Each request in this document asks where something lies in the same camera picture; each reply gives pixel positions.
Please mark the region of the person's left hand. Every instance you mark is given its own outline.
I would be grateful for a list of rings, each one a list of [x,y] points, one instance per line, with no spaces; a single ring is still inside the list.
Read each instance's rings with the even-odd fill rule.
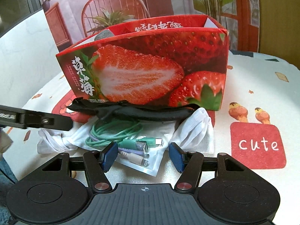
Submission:
[[[3,158],[3,154],[10,148],[13,144],[13,140],[3,131],[1,127],[0,130],[0,159]]]

